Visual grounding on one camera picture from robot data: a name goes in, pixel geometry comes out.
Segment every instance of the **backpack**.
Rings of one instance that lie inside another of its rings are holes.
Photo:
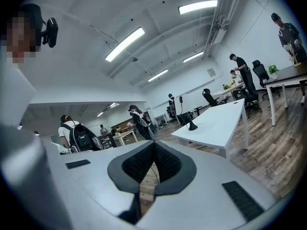
[[[62,124],[61,127],[70,131],[70,148],[74,152],[89,150],[98,151],[104,149],[97,136],[82,124],[77,124],[73,128],[66,124]]]

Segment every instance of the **white pot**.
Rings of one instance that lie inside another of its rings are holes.
[[[271,76],[272,76],[272,78],[273,78],[274,80],[277,79],[277,73],[276,73],[276,72],[275,72],[275,73],[272,73]]]

